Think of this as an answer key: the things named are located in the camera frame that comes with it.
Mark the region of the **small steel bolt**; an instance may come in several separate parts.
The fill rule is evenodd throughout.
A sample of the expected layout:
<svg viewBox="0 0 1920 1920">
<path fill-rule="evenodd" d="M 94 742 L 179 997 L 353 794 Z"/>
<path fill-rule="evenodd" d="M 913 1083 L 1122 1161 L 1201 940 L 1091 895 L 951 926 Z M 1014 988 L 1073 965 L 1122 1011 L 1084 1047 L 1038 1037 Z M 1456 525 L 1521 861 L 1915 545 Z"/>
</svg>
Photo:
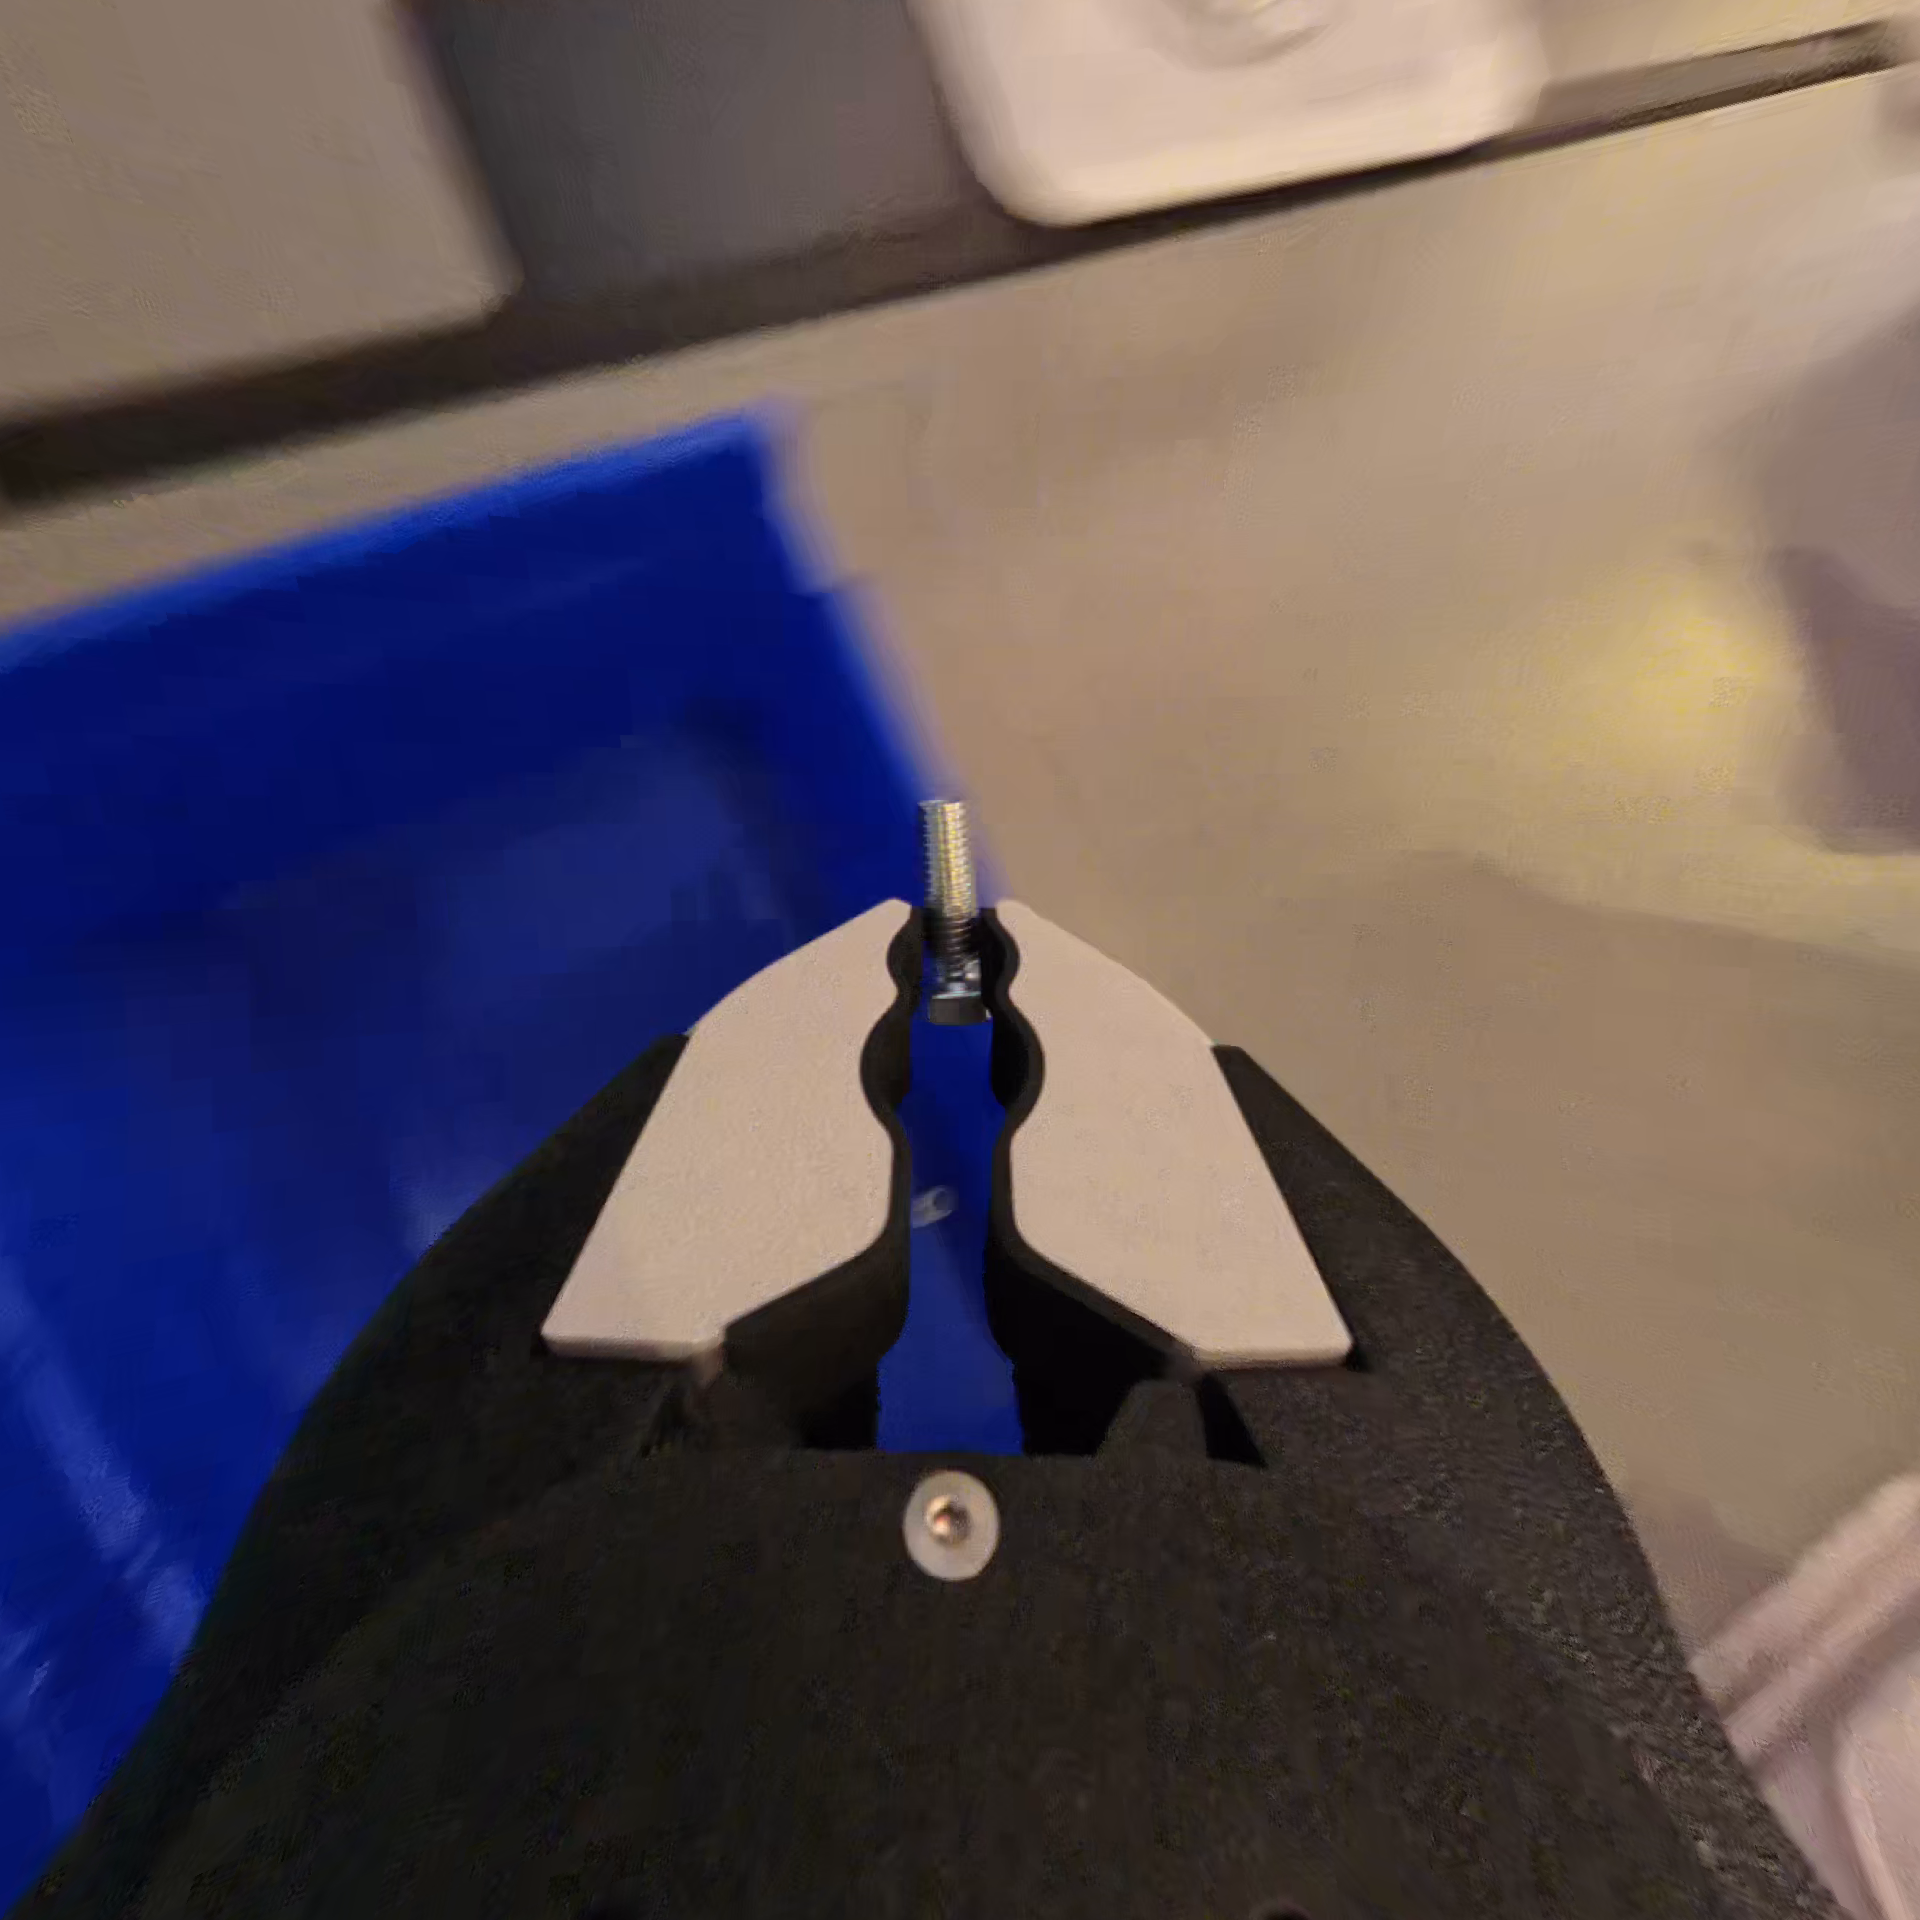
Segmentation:
<svg viewBox="0 0 1920 1920">
<path fill-rule="evenodd" d="M 984 906 L 972 843 L 969 804 L 919 804 L 921 851 L 921 1011 L 938 1026 L 990 1019 L 984 972 Z"/>
</svg>

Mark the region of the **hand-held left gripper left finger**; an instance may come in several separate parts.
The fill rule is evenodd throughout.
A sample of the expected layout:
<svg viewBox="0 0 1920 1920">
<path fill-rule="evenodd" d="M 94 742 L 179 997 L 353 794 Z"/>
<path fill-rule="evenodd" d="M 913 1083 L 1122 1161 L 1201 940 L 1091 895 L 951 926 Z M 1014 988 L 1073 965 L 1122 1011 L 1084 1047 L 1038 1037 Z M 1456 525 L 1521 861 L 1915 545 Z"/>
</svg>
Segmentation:
<svg viewBox="0 0 1920 1920">
<path fill-rule="evenodd" d="M 831 1427 L 905 1327 L 916 910 L 886 899 L 683 1037 L 542 1323 L 568 1361 L 731 1381 Z"/>
</svg>

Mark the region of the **blue plastic bin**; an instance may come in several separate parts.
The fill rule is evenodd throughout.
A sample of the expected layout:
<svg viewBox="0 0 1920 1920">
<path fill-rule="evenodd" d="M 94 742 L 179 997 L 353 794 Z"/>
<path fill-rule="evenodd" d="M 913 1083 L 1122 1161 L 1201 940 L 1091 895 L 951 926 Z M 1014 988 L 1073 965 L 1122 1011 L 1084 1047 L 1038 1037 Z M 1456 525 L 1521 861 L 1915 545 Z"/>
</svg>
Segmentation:
<svg viewBox="0 0 1920 1920">
<path fill-rule="evenodd" d="M 723 415 L 4 626 L 4 1903 L 432 1239 L 916 890 L 795 454 Z"/>
</svg>

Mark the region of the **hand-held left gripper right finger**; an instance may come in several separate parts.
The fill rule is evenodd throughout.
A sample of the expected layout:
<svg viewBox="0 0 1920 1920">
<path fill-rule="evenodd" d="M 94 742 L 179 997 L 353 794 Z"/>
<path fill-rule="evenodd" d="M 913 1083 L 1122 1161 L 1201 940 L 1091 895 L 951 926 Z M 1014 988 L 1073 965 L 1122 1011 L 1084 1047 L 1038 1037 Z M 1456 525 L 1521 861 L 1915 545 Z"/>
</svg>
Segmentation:
<svg viewBox="0 0 1920 1920">
<path fill-rule="evenodd" d="M 1345 1369 L 1354 1330 L 1210 1033 L 1028 902 L 984 932 L 984 1285 L 1025 1452 L 1099 1452 L 1142 1385 L 1187 1391 L 1217 1438 L 1231 1378 Z"/>
</svg>

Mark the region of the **wooden board document stand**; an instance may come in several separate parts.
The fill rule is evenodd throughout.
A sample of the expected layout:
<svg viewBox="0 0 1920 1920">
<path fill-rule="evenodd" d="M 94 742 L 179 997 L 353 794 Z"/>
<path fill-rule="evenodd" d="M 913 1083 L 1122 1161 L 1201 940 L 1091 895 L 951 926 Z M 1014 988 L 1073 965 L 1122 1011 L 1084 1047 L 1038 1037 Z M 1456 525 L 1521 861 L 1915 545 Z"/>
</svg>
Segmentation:
<svg viewBox="0 0 1920 1920">
<path fill-rule="evenodd" d="M 976 181 L 1078 228 L 1447 158 L 1546 92 L 1521 2 L 915 2 Z"/>
</svg>

